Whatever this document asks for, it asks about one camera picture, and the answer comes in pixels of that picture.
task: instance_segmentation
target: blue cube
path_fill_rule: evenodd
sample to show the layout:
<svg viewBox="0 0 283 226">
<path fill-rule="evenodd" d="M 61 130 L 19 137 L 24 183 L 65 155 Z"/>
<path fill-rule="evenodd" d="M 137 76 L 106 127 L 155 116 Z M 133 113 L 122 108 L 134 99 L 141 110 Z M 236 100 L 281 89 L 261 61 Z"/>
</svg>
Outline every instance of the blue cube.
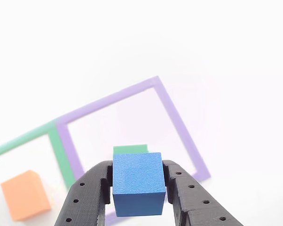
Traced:
<svg viewBox="0 0 283 226">
<path fill-rule="evenodd" d="M 114 155 L 113 200 L 118 217 L 161 215 L 164 199 L 161 153 Z"/>
</svg>

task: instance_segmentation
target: green outline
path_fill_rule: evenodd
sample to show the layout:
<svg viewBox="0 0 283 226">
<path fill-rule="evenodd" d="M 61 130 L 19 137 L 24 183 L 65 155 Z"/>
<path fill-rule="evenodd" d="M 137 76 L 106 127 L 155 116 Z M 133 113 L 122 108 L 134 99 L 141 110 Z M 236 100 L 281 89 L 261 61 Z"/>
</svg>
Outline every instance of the green outline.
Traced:
<svg viewBox="0 0 283 226">
<path fill-rule="evenodd" d="M 33 130 L 31 130 L 30 132 L 27 132 L 7 143 L 5 143 L 4 145 L 0 146 L 0 155 L 4 154 L 8 151 L 10 151 L 11 149 L 14 149 L 20 145 L 23 145 L 33 139 L 36 139 L 42 135 L 45 135 L 48 133 L 48 131 L 52 128 L 55 127 L 55 123 L 54 121 L 50 121 L 47 124 L 44 124 L 42 126 L 39 126 Z"/>
<path fill-rule="evenodd" d="M 62 176 L 64 178 L 65 185 L 67 189 L 70 189 L 70 187 L 76 182 L 75 176 L 71 171 L 71 165 L 67 158 L 67 155 L 65 153 L 65 150 L 62 145 L 62 141 L 59 137 L 57 128 L 54 127 L 48 132 L 49 139 L 51 140 L 52 147 L 60 168 L 60 171 L 62 173 Z"/>
<path fill-rule="evenodd" d="M 53 151 L 55 153 L 56 160 L 58 162 L 60 171 L 64 178 L 64 183 L 67 189 L 69 189 L 71 185 L 75 183 L 76 180 L 71 171 L 71 165 L 68 161 L 68 158 L 64 151 L 64 147 L 62 145 L 61 139 L 58 135 L 55 121 L 56 120 L 50 121 L 0 146 L 0 155 L 18 146 L 21 146 L 27 142 L 30 142 L 40 136 L 48 135 L 50 142 L 52 144 Z"/>
</svg>

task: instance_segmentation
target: purple outline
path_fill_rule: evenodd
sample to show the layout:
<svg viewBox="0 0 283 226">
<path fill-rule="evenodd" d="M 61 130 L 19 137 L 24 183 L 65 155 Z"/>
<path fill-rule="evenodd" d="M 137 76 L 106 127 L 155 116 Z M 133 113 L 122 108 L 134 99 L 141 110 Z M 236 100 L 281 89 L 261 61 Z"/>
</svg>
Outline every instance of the purple outline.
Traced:
<svg viewBox="0 0 283 226">
<path fill-rule="evenodd" d="M 154 88 L 158 94 L 160 100 L 162 101 L 168 115 L 171 118 L 191 160 L 193 161 L 195 168 L 197 170 L 196 174 L 193 177 L 196 180 L 202 181 L 210 178 L 210 173 L 197 150 L 192 137 L 190 136 L 186 126 L 184 125 L 178 111 L 176 110 L 172 100 L 167 94 L 166 89 L 164 88 L 161 80 L 158 76 L 142 81 L 138 84 L 130 86 L 126 89 L 123 89 L 117 93 L 111 94 L 107 97 L 94 101 L 84 107 L 81 107 L 77 110 L 74 110 L 64 116 L 61 116 L 55 122 L 57 125 L 58 133 L 61 137 L 62 144 L 64 146 L 65 152 L 70 161 L 71 169 L 74 173 L 75 179 L 79 179 L 83 174 L 84 170 L 80 163 L 79 156 L 76 152 L 73 141 L 71 140 L 71 135 L 67 128 L 67 124 L 75 121 L 85 115 L 88 115 L 94 111 L 97 111 L 101 108 L 107 107 L 113 103 L 116 103 L 120 100 L 143 92 L 149 88 Z"/>
</svg>

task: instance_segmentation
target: green block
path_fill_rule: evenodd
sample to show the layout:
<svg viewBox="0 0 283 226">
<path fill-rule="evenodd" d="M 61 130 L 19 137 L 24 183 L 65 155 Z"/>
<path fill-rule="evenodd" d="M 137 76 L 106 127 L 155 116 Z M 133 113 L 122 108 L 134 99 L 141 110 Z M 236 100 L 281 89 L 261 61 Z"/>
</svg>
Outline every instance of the green block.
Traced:
<svg viewBox="0 0 283 226">
<path fill-rule="evenodd" d="M 127 145 L 113 147 L 113 154 L 134 154 L 148 152 L 148 145 Z"/>
</svg>

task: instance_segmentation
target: foam cube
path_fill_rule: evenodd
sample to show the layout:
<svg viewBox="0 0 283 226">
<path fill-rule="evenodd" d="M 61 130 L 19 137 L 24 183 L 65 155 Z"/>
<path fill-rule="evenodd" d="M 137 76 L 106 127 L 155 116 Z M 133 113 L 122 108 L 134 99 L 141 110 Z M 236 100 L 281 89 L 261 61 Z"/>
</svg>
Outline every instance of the foam cube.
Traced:
<svg viewBox="0 0 283 226">
<path fill-rule="evenodd" d="M 14 221 L 51 210 L 40 176 L 32 170 L 2 183 L 1 188 Z"/>
<path fill-rule="evenodd" d="M 113 147 L 113 154 L 148 153 L 147 145 L 126 145 Z"/>
<path fill-rule="evenodd" d="M 114 155 L 113 200 L 118 217 L 161 215 L 164 199 L 161 153 Z"/>
</svg>

